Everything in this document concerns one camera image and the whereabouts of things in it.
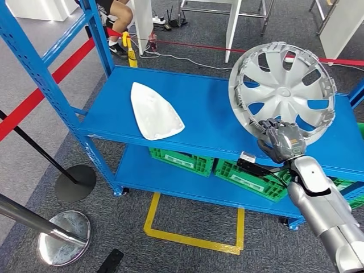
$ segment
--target green plastic crate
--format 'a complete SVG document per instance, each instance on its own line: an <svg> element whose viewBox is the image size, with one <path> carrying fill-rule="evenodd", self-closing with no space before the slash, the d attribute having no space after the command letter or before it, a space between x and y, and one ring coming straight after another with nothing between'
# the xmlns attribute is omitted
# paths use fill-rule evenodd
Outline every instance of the green plastic crate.
<svg viewBox="0 0 364 273"><path fill-rule="evenodd" d="M242 171L233 161L219 159L214 174L274 202L278 202L287 195L287 189L276 177L267 175L259 178L250 175ZM283 179L286 184L291 180L291 175L287 170L277 172L275 175Z"/></svg>
<svg viewBox="0 0 364 273"><path fill-rule="evenodd" d="M364 196L359 196L353 200L349 201L349 205L350 205L352 209L356 209L356 208L362 206L364 205Z"/></svg>
<svg viewBox="0 0 364 273"><path fill-rule="evenodd" d="M336 178L336 179L333 179L333 182L338 188L338 191L341 191L356 181Z"/></svg>
<svg viewBox="0 0 364 273"><path fill-rule="evenodd" d="M364 139L364 123L358 123L359 130L362 133L362 137ZM364 196L359 196L353 200L349 201L349 204L352 207L352 209L359 208L360 206L364 205Z"/></svg>
<svg viewBox="0 0 364 273"><path fill-rule="evenodd" d="M358 123L359 130L362 133L362 137L364 139L364 123Z"/></svg>
<svg viewBox="0 0 364 273"><path fill-rule="evenodd" d="M190 155L151 147L149 148L149 151L153 158L205 177L210 175L214 159L207 156Z"/></svg>

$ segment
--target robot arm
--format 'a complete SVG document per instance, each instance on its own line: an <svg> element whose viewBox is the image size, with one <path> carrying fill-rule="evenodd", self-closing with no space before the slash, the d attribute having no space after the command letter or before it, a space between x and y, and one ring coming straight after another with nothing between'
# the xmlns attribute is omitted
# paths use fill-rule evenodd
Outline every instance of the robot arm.
<svg viewBox="0 0 364 273"><path fill-rule="evenodd" d="M364 272L364 233L350 206L314 158L304 155L306 145L295 124L262 121L272 147L259 147L276 163L287 165L293 177L291 200L319 237L337 272Z"/></svg>

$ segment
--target black pole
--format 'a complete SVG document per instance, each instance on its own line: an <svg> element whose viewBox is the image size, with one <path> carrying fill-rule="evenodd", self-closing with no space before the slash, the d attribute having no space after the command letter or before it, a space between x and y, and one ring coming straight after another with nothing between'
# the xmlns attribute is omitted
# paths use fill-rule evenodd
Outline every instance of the black pole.
<svg viewBox="0 0 364 273"><path fill-rule="evenodd" d="M45 233L54 239L84 246L85 239L62 229L36 213L0 193L0 214L11 218L27 227Z"/></svg>
<svg viewBox="0 0 364 273"><path fill-rule="evenodd" d="M0 110L0 118L1 119L5 120L6 117L7 117L7 115L5 113ZM17 132L17 134L20 135L20 137L22 137L23 139L24 139L25 141L26 141L27 143L30 144L32 147L33 147L34 149L35 149L36 151L40 153L41 155L44 156L48 161L51 162L53 166L56 167L60 172L66 176L68 179L71 180L74 184L79 184L79 182L77 180L76 180L75 178L71 176L69 173L68 173L67 171L63 169L62 166L58 164L57 161L53 159L51 156L48 155L46 151L43 150L41 146L38 145L36 142L32 140L31 137L27 135L26 132L20 129L19 126L17 126L17 127L14 128L14 130L15 132Z"/></svg>

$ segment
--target blue shelf board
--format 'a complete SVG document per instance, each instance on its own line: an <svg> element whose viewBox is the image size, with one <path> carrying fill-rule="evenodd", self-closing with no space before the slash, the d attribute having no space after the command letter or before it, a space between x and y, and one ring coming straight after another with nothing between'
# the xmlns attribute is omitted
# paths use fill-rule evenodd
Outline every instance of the blue shelf board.
<svg viewBox="0 0 364 273"><path fill-rule="evenodd" d="M214 176L203 177L152 158L148 148L128 144L116 175L116 183L150 192L245 208L291 218L300 212L288 196L272 202Z"/></svg>
<svg viewBox="0 0 364 273"><path fill-rule="evenodd" d="M130 93L134 82L153 88L169 101L186 128L170 138L150 141L139 131ZM242 151L257 163L276 166L261 151L256 138L235 117L228 82L182 73L116 66L79 129L90 137L196 155L237 160ZM307 148L329 176L364 181L364 142L347 95L338 94L336 117L321 139Z"/></svg>

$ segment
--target yellow floor tape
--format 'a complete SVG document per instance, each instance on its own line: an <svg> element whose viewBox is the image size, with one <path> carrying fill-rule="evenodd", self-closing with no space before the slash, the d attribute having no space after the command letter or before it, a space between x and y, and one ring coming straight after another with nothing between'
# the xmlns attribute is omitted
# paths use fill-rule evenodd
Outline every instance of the yellow floor tape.
<svg viewBox="0 0 364 273"><path fill-rule="evenodd" d="M156 192L152 198L152 202L149 209L148 215L147 216L147 220L144 224L144 232L148 236L236 255L239 255L240 251L244 248L244 209L238 209L236 223L236 244L235 246L231 246L224 243L211 242L189 236L152 229L153 220L154 219L154 216L156 216L156 207L158 206L158 202L159 201L160 196L160 193Z"/></svg>

